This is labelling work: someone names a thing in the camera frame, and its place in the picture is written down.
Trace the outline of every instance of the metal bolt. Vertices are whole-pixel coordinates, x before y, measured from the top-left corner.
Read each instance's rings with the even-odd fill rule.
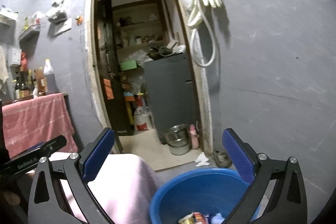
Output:
[[[45,163],[47,161],[47,157],[42,157],[42,158],[40,158],[40,163]]]
[[[78,158],[78,153],[71,153],[70,154],[70,159],[74,160],[76,158]]]
[[[265,159],[267,159],[267,156],[264,153],[260,153],[258,155],[258,158],[261,159],[261,160],[265,160]]]
[[[297,163],[297,159],[294,157],[290,157],[289,160],[291,161],[291,163],[295,164]]]

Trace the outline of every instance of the green box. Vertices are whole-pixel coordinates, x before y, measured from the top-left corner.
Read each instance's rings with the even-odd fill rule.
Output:
[[[137,68],[137,62],[135,60],[122,62],[122,63],[120,63],[120,68],[121,68],[122,71],[130,70],[130,69],[136,69]]]

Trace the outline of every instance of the open door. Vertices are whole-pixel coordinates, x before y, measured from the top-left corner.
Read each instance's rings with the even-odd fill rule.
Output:
[[[120,69],[113,41],[112,0],[98,1],[96,42],[97,64],[104,102],[112,129],[117,135],[133,135],[128,119]]]

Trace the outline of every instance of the red tablecloth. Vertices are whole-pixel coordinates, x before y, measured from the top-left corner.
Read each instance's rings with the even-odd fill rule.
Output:
[[[41,96],[2,107],[3,131],[9,156],[59,135],[67,145],[61,152],[77,152],[74,129],[62,93]]]

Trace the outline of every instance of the pink cloth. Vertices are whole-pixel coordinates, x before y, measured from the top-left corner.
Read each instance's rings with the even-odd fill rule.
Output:
[[[78,151],[62,93],[7,105],[2,107],[2,113],[3,133],[10,157],[59,135],[67,139],[61,152]]]
[[[68,156],[69,153],[56,152],[50,160],[63,160]],[[68,182],[61,180],[61,183],[74,216],[86,222]],[[151,224],[149,204],[161,183],[139,156],[108,155],[96,179],[88,186],[115,224]]]

